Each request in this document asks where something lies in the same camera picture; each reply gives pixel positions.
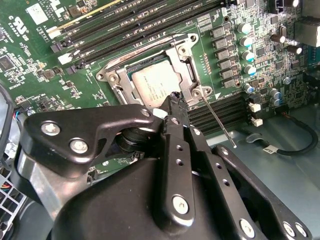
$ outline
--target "screw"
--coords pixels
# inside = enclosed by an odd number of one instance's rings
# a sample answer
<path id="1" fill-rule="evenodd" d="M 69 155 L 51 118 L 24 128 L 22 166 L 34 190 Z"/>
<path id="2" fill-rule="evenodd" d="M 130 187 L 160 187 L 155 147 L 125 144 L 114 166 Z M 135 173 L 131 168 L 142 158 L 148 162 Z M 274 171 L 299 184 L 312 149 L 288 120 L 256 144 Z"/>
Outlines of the screw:
<path id="1" fill-rule="evenodd" d="M 73 140 L 70 143 L 70 148 L 77 154 L 84 154 L 86 151 L 88 151 L 88 145 L 79 139 Z"/>
<path id="2" fill-rule="evenodd" d="M 186 214 L 189 210 L 188 203 L 181 196 L 174 196 L 172 199 L 173 207 L 179 214 Z"/>
<path id="3" fill-rule="evenodd" d="M 249 238 L 253 239 L 255 237 L 255 231 L 247 220 L 241 219 L 240 227 L 245 235 L 247 235 Z"/>
<path id="4" fill-rule="evenodd" d="M 174 124 L 176 124 L 176 125 L 179 125 L 179 124 L 180 124 L 179 120 L 176 119 L 175 117 L 172 117 L 172 118 L 171 118 L 171 121 L 172 121 Z"/>
<path id="5" fill-rule="evenodd" d="M 296 223 L 295 227 L 299 231 L 299 233 L 302 234 L 302 236 L 304 236 L 305 238 L 308 236 L 304 228 L 299 223 Z"/>
<path id="6" fill-rule="evenodd" d="M 224 155 L 229 155 L 229 152 L 224 147 L 221 148 L 221 151 L 223 152 Z"/>
<path id="7" fill-rule="evenodd" d="M 286 230 L 286 232 L 291 236 L 291 237 L 294 237 L 296 234 L 295 234 L 295 231 L 292 229 L 292 227 L 289 225 L 289 223 L 287 222 L 283 222 L 283 226 L 284 226 L 284 229 Z"/>
<path id="8" fill-rule="evenodd" d="M 143 115 L 145 115 L 146 117 L 150 117 L 150 116 L 151 116 L 150 113 L 149 113 L 147 110 L 145 110 L 145 109 L 142 109 L 142 110 L 141 110 L 141 113 L 142 113 Z"/>
<path id="9" fill-rule="evenodd" d="M 54 123 L 45 123 L 41 126 L 41 131 L 49 136 L 56 136 L 60 133 L 60 127 Z"/>
<path id="10" fill-rule="evenodd" d="M 200 132 L 198 129 L 196 129 L 196 128 L 194 128 L 193 131 L 194 131 L 194 133 L 195 133 L 196 135 L 198 135 L 198 136 L 201 134 L 201 132 Z"/>

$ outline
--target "label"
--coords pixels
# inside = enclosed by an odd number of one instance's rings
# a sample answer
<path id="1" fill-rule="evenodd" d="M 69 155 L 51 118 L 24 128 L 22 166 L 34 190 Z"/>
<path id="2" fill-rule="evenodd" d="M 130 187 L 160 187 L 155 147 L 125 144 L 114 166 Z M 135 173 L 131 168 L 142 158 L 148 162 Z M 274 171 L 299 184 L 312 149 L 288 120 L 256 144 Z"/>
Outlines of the label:
<path id="1" fill-rule="evenodd" d="M 265 151 L 265 152 L 268 153 L 268 154 L 274 154 L 274 153 L 277 152 L 278 149 L 279 149 L 279 148 L 276 148 L 275 146 L 269 145 L 269 146 L 265 147 L 265 148 L 263 149 L 263 151 Z"/>
<path id="2" fill-rule="evenodd" d="M 33 19 L 36 25 L 39 25 L 48 21 L 48 17 L 45 14 L 45 12 L 42 10 L 39 3 L 28 7 L 26 11 L 30 14 L 31 18 Z"/>

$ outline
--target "white connector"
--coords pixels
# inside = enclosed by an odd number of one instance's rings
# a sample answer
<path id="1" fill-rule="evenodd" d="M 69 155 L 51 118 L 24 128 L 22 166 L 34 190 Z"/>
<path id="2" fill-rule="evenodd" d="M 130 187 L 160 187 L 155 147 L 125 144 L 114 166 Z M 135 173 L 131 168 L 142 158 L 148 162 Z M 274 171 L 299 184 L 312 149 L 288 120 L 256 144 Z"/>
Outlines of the white connector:
<path id="1" fill-rule="evenodd" d="M 261 105 L 258 103 L 256 103 L 256 104 L 249 103 L 249 108 L 250 108 L 251 112 L 253 112 L 253 113 L 261 111 Z"/>
<path id="2" fill-rule="evenodd" d="M 255 127 L 259 127 L 259 126 L 264 124 L 264 121 L 261 118 L 255 119 L 255 118 L 252 117 L 251 118 L 251 122 L 253 123 L 253 125 Z"/>

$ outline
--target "chip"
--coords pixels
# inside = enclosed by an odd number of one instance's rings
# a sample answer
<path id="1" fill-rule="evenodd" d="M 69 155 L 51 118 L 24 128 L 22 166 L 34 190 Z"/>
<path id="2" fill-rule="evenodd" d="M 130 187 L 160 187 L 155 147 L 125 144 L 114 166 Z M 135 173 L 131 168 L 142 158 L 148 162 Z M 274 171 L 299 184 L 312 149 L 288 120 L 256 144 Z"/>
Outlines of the chip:
<path id="1" fill-rule="evenodd" d="M 0 69 L 2 71 L 8 71 L 14 67 L 8 56 L 0 57 Z"/>
<path id="2" fill-rule="evenodd" d="M 79 6 L 80 8 L 82 8 L 82 7 L 84 7 L 84 6 L 86 5 L 86 3 L 85 3 L 84 0 L 80 0 L 80 1 L 78 1 L 76 4 L 78 4 L 78 6 Z"/>
<path id="3" fill-rule="evenodd" d="M 223 35 L 225 35 L 225 29 L 223 27 L 212 29 L 211 34 L 212 34 L 213 38 L 215 38 L 215 39 L 222 37 Z"/>
<path id="4" fill-rule="evenodd" d="M 279 21 L 278 16 L 273 16 L 270 18 L 271 24 L 277 24 Z"/>
<path id="5" fill-rule="evenodd" d="M 131 78 L 141 100 L 150 108 L 161 106 L 168 95 L 181 91 L 181 78 L 168 60 L 136 71 Z"/>
<path id="6" fill-rule="evenodd" d="M 234 72 L 231 69 L 221 72 L 221 76 L 223 79 L 231 78 L 233 75 Z"/>
<path id="7" fill-rule="evenodd" d="M 223 38 L 221 40 L 215 41 L 214 45 L 217 49 L 221 49 L 227 46 L 227 39 Z"/>
<path id="8" fill-rule="evenodd" d="M 229 57 L 229 51 L 227 49 L 217 51 L 216 57 L 218 60 L 227 59 Z"/>
<path id="9" fill-rule="evenodd" d="M 225 70 L 231 67 L 231 61 L 227 60 L 227 61 L 223 61 L 219 63 L 220 69 L 221 70 Z"/>
<path id="10" fill-rule="evenodd" d="M 81 12 L 78 10 L 77 6 L 69 7 L 68 11 L 73 18 L 76 18 L 81 15 Z"/>
<path id="11" fill-rule="evenodd" d="M 261 47 L 259 49 L 256 50 L 256 55 L 257 56 L 261 56 L 261 55 L 264 55 L 266 53 L 266 50 L 264 47 Z"/>
<path id="12" fill-rule="evenodd" d="M 275 63 L 275 69 L 281 69 L 284 66 L 284 62 L 283 61 L 279 61 Z"/>
<path id="13" fill-rule="evenodd" d="M 293 61 L 291 64 L 290 64 L 290 67 L 291 69 L 297 69 L 300 67 L 300 61 L 297 60 L 297 61 Z"/>
<path id="14" fill-rule="evenodd" d="M 260 89 L 261 94 L 266 94 L 268 92 L 268 88 L 262 88 Z"/>
<path id="15" fill-rule="evenodd" d="M 51 69 L 45 70 L 43 72 L 43 76 L 45 76 L 46 79 L 52 79 L 56 74 Z"/>

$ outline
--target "electrolytic capacitor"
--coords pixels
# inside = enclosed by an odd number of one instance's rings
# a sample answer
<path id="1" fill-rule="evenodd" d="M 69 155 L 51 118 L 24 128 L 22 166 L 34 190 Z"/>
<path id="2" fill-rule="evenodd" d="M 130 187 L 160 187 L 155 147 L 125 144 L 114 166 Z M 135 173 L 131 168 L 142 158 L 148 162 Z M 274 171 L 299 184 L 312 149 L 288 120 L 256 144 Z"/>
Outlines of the electrolytic capacitor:
<path id="1" fill-rule="evenodd" d="M 274 98 L 271 98 L 271 104 L 275 107 L 278 107 L 280 106 L 281 104 L 281 100 L 280 99 L 274 99 Z"/>
<path id="2" fill-rule="evenodd" d="M 238 25 L 237 30 L 241 34 L 249 34 L 251 31 L 251 25 L 250 23 L 242 22 Z"/>
<path id="3" fill-rule="evenodd" d="M 251 37 L 247 37 L 247 36 L 240 38 L 240 41 L 239 41 L 239 44 L 241 46 L 246 47 L 246 48 L 251 47 L 253 43 L 254 43 L 253 39 Z"/>
<path id="4" fill-rule="evenodd" d="M 255 55 L 247 50 L 242 53 L 242 58 L 248 62 L 253 62 L 255 60 Z"/>
<path id="5" fill-rule="evenodd" d="M 252 66 L 252 65 L 247 65 L 244 67 L 244 70 L 243 70 L 246 74 L 249 74 L 250 76 L 253 76 L 256 74 L 257 72 L 257 69 Z"/>
<path id="6" fill-rule="evenodd" d="M 294 45 L 289 45 L 286 47 L 286 50 L 289 53 L 293 53 L 295 55 L 300 55 L 302 53 L 302 47 L 299 46 L 294 46 Z"/>
<path id="7" fill-rule="evenodd" d="M 243 87 L 243 90 L 247 93 L 247 94 L 251 94 L 255 91 L 255 89 L 249 84 L 246 83 Z"/>
<path id="8" fill-rule="evenodd" d="M 279 92 L 277 89 L 273 88 L 270 92 L 269 95 L 273 99 L 280 99 L 281 98 L 281 92 Z"/>
<path id="9" fill-rule="evenodd" d="M 286 37 L 285 36 L 281 36 L 279 34 L 273 34 L 271 36 L 271 41 L 279 43 L 279 44 L 283 44 L 286 41 Z"/>

